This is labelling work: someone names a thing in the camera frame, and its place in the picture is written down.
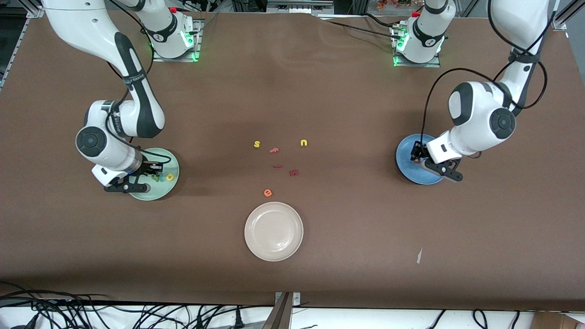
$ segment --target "white plate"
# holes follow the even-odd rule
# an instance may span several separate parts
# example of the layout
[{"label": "white plate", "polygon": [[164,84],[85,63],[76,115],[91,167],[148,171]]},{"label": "white plate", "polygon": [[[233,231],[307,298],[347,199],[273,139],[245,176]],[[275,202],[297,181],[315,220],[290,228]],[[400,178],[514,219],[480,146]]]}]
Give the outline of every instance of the white plate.
[{"label": "white plate", "polygon": [[244,236],[256,257],[278,262],[292,256],[301,246],[301,217],[291,206],[269,202],[258,206],[248,216]]}]

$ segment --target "blue plate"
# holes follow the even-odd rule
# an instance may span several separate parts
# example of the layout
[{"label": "blue plate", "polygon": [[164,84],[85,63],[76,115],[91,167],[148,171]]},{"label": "blue plate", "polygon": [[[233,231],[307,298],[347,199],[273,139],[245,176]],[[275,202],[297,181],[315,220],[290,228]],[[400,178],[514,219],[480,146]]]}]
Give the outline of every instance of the blue plate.
[{"label": "blue plate", "polygon": [[[426,145],[433,139],[435,139],[433,136],[424,134],[422,136],[422,143]],[[398,144],[398,147],[396,148],[396,164],[398,165],[398,168],[406,178],[416,184],[431,185],[439,183],[443,177],[424,170],[419,163],[410,161],[410,152],[412,152],[414,142],[417,140],[421,140],[420,133],[410,135]]]}]

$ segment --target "light green plate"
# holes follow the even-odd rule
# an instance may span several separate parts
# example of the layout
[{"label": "light green plate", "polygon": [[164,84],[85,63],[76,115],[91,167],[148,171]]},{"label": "light green plate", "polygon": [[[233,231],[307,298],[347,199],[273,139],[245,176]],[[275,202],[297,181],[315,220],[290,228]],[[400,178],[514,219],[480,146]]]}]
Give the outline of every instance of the light green plate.
[{"label": "light green plate", "polygon": [[[150,185],[150,191],[146,193],[130,193],[131,196],[137,198],[138,200],[142,201],[152,201],[159,198],[164,197],[169,193],[173,187],[177,184],[177,180],[179,180],[179,162],[177,158],[169,151],[161,148],[151,148],[146,149],[146,151],[157,153],[160,155],[166,155],[171,158],[171,162],[165,163],[163,165],[163,172],[160,175],[160,180],[155,181],[151,178],[151,175],[144,176],[142,175],[138,181],[138,183],[145,183]],[[142,153],[149,161],[159,161],[165,162],[165,157],[150,155],[146,153]],[[167,180],[167,175],[171,173],[175,176],[175,178],[171,181]]]}]

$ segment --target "cardboard box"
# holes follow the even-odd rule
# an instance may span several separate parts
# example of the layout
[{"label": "cardboard box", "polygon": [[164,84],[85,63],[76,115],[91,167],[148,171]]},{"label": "cardboard box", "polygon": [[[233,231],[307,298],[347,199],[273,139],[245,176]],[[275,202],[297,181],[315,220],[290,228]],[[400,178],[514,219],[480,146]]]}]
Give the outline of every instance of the cardboard box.
[{"label": "cardboard box", "polygon": [[536,312],[530,329],[585,329],[585,324],[561,313]]}]

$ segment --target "brown table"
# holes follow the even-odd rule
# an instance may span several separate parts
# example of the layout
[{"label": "brown table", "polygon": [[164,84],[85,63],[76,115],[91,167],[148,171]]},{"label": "brown table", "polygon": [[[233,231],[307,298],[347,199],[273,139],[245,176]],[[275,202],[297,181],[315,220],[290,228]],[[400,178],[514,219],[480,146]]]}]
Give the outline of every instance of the brown table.
[{"label": "brown table", "polygon": [[[112,17],[147,64],[134,22]],[[440,69],[393,67],[384,37],[309,15],[220,14],[198,63],[155,63],[149,75],[166,127],[135,141],[174,152],[181,177],[164,200],[142,202],[103,192],[74,146],[87,107],[123,84],[33,20],[0,93],[0,277],[118,300],[270,304],[295,290],[312,306],[585,310],[585,88],[564,32],[546,38],[543,100],[510,140],[462,161],[462,183],[419,186],[394,163],[441,72],[492,76],[505,64],[487,20],[455,19],[449,36]],[[438,85],[427,133],[452,126],[450,91],[476,79]],[[541,84],[536,73],[530,99]],[[266,201],[304,223],[283,262],[244,240]]]}]

